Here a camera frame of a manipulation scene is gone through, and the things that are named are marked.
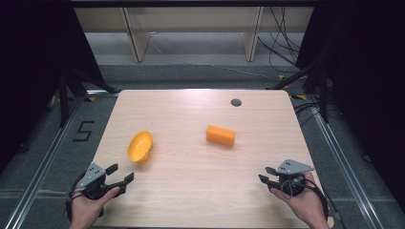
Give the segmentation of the person's right hand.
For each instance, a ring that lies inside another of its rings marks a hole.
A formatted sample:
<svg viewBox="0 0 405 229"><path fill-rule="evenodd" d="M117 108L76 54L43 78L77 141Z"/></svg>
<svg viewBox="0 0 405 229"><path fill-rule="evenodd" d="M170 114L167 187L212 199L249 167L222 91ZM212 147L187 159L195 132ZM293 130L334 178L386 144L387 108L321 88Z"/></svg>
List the person's right hand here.
<svg viewBox="0 0 405 229"><path fill-rule="evenodd" d="M292 198L286 198L282 191L275 188L271 188L270 192L283 201L310 229L330 229L322 201L310 189L306 188L300 195Z"/></svg>

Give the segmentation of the metal floor rail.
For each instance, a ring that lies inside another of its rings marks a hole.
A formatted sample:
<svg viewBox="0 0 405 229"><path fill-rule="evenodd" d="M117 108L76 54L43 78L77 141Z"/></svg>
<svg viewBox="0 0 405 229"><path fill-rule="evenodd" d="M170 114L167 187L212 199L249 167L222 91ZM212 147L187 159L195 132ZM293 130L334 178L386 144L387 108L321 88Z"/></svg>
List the metal floor rail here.
<svg viewBox="0 0 405 229"><path fill-rule="evenodd" d="M346 183L351 190L352 196L357 203L357 206L363 215L366 223L368 224L370 229L384 229L384 225L377 215L375 207L371 202L368 194L366 193L363 186L360 184L359 179L357 178L356 174L354 173L350 163L348 162L344 152L337 141L336 136L332 132L332 129L328 123L325 123L321 114L320 109L317 107L313 107L311 109L312 113L314 114L314 118L318 127L321 130L322 135L324 136L325 140L327 141L331 153L339 167L343 178L345 179Z"/></svg>
<svg viewBox="0 0 405 229"><path fill-rule="evenodd" d="M67 193L96 153L114 94L70 98L60 123L55 101L37 123L22 152L0 174L0 229L67 229Z"/></svg>

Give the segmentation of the black curtain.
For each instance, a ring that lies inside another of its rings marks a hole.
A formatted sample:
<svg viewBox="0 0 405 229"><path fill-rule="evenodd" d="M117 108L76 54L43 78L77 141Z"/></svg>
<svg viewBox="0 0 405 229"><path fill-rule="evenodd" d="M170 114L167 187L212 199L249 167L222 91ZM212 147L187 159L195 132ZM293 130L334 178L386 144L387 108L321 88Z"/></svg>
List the black curtain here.
<svg viewBox="0 0 405 229"><path fill-rule="evenodd" d="M77 73L103 80L69 0L0 0L0 174Z"/></svg>
<svg viewBox="0 0 405 229"><path fill-rule="evenodd" d="M333 98L405 211L405 0L346 0L316 6L297 66L328 36Z"/></svg>

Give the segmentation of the orange rounded block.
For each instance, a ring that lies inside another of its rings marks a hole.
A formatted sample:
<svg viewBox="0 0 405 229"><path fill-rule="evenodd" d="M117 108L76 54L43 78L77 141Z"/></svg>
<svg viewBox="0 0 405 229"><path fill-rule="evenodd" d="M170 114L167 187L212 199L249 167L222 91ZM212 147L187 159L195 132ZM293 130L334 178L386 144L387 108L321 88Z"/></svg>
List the orange rounded block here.
<svg viewBox="0 0 405 229"><path fill-rule="evenodd" d="M218 143L227 147L233 147L236 132L222 127L208 125L206 128L206 140Z"/></svg>

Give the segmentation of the orange oval plastic dish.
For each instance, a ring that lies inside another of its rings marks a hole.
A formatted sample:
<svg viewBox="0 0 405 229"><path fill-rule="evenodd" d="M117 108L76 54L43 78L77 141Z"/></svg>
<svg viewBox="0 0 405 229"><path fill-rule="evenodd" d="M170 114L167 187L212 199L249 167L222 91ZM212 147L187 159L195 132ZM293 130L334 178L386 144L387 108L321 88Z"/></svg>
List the orange oval plastic dish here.
<svg viewBox="0 0 405 229"><path fill-rule="evenodd" d="M127 155L131 161L144 164L148 161L149 153L153 149L153 137L150 132L143 131L131 140Z"/></svg>

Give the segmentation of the person's left hand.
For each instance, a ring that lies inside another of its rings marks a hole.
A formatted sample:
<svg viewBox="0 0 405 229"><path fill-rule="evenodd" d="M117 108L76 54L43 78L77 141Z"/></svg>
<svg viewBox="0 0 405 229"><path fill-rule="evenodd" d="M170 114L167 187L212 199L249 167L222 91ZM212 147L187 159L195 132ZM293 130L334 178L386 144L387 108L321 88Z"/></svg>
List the person's left hand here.
<svg viewBox="0 0 405 229"><path fill-rule="evenodd" d="M69 229L89 229L96 221L103 206L120 191L115 187L102 198L91 200L82 193L75 193L72 201L72 222Z"/></svg>

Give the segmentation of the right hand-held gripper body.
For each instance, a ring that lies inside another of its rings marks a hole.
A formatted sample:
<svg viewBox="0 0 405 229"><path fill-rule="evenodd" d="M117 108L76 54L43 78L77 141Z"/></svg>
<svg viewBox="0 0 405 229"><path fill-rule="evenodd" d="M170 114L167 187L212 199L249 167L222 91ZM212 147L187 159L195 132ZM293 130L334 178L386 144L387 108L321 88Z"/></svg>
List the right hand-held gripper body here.
<svg viewBox="0 0 405 229"><path fill-rule="evenodd" d="M310 165L292 159L286 159L276 169L281 191L290 197L296 197L303 192L306 185L304 172L313 171Z"/></svg>

